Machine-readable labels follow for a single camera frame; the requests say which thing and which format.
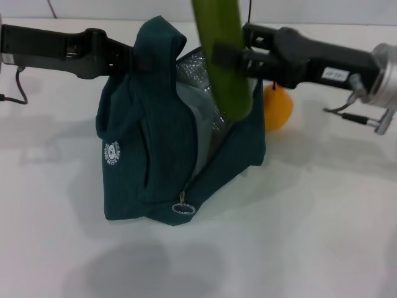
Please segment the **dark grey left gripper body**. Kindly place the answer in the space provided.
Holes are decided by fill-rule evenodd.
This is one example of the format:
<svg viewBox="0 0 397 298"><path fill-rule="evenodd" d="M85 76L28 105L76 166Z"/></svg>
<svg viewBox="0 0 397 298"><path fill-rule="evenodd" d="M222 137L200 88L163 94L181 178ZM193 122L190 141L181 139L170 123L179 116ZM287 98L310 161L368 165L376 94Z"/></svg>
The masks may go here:
<svg viewBox="0 0 397 298"><path fill-rule="evenodd" d="M108 76L107 36L97 29L78 34L3 25L1 58L6 65L65 71L82 79Z"/></svg>

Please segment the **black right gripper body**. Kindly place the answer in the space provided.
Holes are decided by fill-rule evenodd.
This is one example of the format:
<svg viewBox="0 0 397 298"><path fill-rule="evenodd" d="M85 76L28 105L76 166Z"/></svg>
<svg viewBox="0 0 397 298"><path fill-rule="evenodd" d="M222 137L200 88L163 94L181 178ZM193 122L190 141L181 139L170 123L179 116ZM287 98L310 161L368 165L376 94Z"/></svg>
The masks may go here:
<svg viewBox="0 0 397 298"><path fill-rule="evenodd" d="M380 74L371 53L312 40L288 27L275 33L273 51L282 62L285 81L279 84L288 88L308 82L351 90L348 79L360 75L371 89Z"/></svg>

